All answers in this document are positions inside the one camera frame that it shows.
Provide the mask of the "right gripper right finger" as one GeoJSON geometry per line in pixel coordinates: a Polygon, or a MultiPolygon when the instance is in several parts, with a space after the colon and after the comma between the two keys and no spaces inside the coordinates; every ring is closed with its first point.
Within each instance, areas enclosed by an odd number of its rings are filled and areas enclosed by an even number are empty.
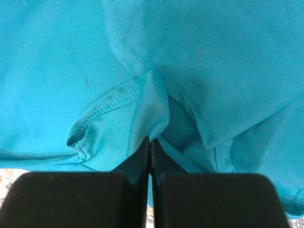
{"type": "Polygon", "coordinates": [[[188,173],[150,145],[157,228],[286,228],[271,181],[259,174],[188,173]]]}

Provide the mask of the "teal t shirt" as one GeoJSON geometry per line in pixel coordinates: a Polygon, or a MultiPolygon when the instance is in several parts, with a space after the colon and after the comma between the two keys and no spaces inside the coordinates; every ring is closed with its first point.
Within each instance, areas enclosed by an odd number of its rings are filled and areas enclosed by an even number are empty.
{"type": "Polygon", "coordinates": [[[303,1],[1,1],[2,168],[109,171],[145,136],[302,217],[303,1]]]}

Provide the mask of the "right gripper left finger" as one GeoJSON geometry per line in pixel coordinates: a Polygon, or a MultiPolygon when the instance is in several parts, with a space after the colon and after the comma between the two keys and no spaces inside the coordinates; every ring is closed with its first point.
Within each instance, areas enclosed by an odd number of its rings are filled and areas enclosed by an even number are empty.
{"type": "Polygon", "coordinates": [[[27,172],[0,209],[3,228],[143,228],[148,138],[110,172],[27,172]]]}

